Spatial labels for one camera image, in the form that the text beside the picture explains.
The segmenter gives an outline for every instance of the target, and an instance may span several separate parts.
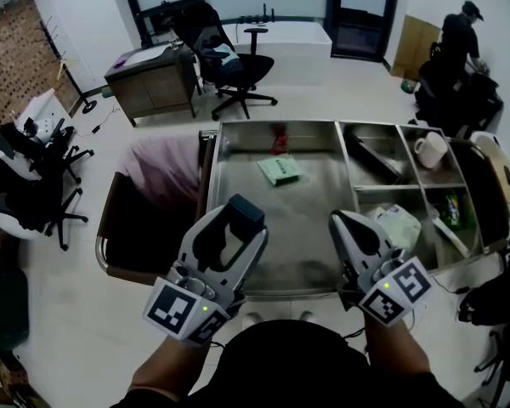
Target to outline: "snack package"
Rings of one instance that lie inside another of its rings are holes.
[[[274,186],[298,179],[301,175],[297,162],[290,154],[269,157],[257,164]]]
[[[366,214],[374,219],[389,234],[394,247],[413,251],[422,230],[421,223],[404,208],[395,204],[388,210],[377,207]]]
[[[449,190],[445,193],[445,204],[442,206],[440,217],[450,230],[460,230],[462,227],[461,214],[459,211],[459,200],[455,191]]]

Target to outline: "forearm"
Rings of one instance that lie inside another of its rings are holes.
[[[427,355],[403,321],[387,328],[365,314],[365,330],[372,366],[398,376],[430,372]]]
[[[134,373],[129,390],[152,388],[174,400],[189,394],[201,374],[210,343],[192,348],[167,337],[153,355]]]

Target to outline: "brick wall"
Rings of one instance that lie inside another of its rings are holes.
[[[0,9],[0,124],[18,116],[35,96],[54,88],[68,111],[77,92],[64,75],[57,81],[59,62],[43,40],[34,0],[18,0]]]

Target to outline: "tray compartment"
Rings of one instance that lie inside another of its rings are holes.
[[[442,207],[445,204],[445,194],[453,190],[457,195],[459,202],[459,213],[462,220],[462,226],[460,229],[452,229],[456,236],[462,241],[462,243],[468,248],[471,254],[471,258],[478,258],[483,253],[481,240],[479,237],[479,230],[474,216],[473,203],[468,195],[466,187],[457,187],[455,189],[427,189],[425,190],[427,200],[429,203],[428,210],[431,210],[431,206],[436,208],[439,213],[442,213]],[[470,211],[471,219],[467,222],[467,212]],[[439,260],[439,267],[441,269],[450,266],[455,263],[463,262],[466,259],[461,255],[457,248],[451,243],[451,241],[439,230],[435,229],[436,237],[436,252]]]
[[[424,138],[427,133],[434,132],[439,134],[445,139],[439,128],[423,128],[423,127],[401,127],[400,130],[405,136],[408,150],[411,153],[411,158],[416,165],[417,175],[421,184],[426,188],[431,187],[462,187],[464,182],[461,176],[455,157],[448,145],[448,152],[442,157],[440,163],[433,169],[425,168],[418,160],[417,154],[414,151],[414,144],[419,138]]]
[[[257,162],[271,157],[274,125],[303,175],[274,187]],[[225,122],[213,159],[208,210],[239,193],[265,212],[269,244],[245,286],[256,298],[333,292],[343,272],[328,229],[333,210],[355,210],[335,122]]]
[[[359,189],[361,186],[375,185],[418,185],[408,152],[396,126],[343,122],[341,127],[346,142],[348,167],[354,188]],[[375,173],[374,167],[369,167],[366,163],[360,161],[358,156],[355,155],[354,146],[352,146],[347,133],[352,133],[369,149],[376,152],[386,163],[396,169],[402,175],[402,180],[395,182],[386,178],[381,173]]]
[[[423,194],[419,189],[401,189],[389,187],[388,189],[364,189],[357,191],[359,213],[368,215],[372,210],[381,207],[385,210],[394,204],[404,208],[409,214],[419,220],[422,231],[417,238],[413,255],[416,255],[426,270],[439,267],[434,244],[434,227],[428,216]]]

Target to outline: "chair base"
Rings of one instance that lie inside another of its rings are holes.
[[[233,105],[236,102],[239,102],[241,104],[241,108],[244,110],[246,118],[250,119],[249,112],[247,111],[246,99],[265,99],[267,101],[270,101],[271,105],[278,104],[278,100],[275,99],[274,97],[248,92],[250,89],[255,90],[255,88],[256,88],[255,86],[250,86],[249,88],[239,88],[237,91],[233,91],[232,89],[219,89],[216,93],[218,98],[223,97],[223,95],[225,94],[230,95],[230,98],[212,110],[212,119],[214,121],[217,121],[219,119],[218,112],[229,107],[230,105]]]
[[[66,210],[68,210],[68,206],[71,204],[71,202],[74,199],[74,196],[77,194],[81,195],[83,193],[83,190],[81,188],[75,189],[68,198],[66,198],[66,201],[60,206],[59,212],[56,214],[54,219],[48,224],[48,227],[45,229],[45,235],[51,236],[53,234],[53,228],[56,225],[57,229],[59,230],[59,244],[60,249],[63,251],[68,251],[68,245],[64,242],[64,232],[63,232],[63,224],[62,222],[65,219],[78,219],[83,221],[85,224],[88,222],[87,216],[80,216],[77,214],[67,213]]]
[[[71,175],[71,177],[74,179],[74,181],[77,184],[80,184],[82,182],[81,178],[77,177],[74,174],[74,172],[71,170],[70,166],[73,162],[79,160],[86,154],[89,154],[91,157],[94,156],[94,151],[93,150],[85,150],[85,151],[82,151],[81,153],[77,153],[74,155],[74,152],[76,152],[76,151],[79,151],[79,147],[77,145],[74,145],[70,148],[70,151],[66,155],[65,163],[66,163],[66,171],[68,171],[68,173]]]

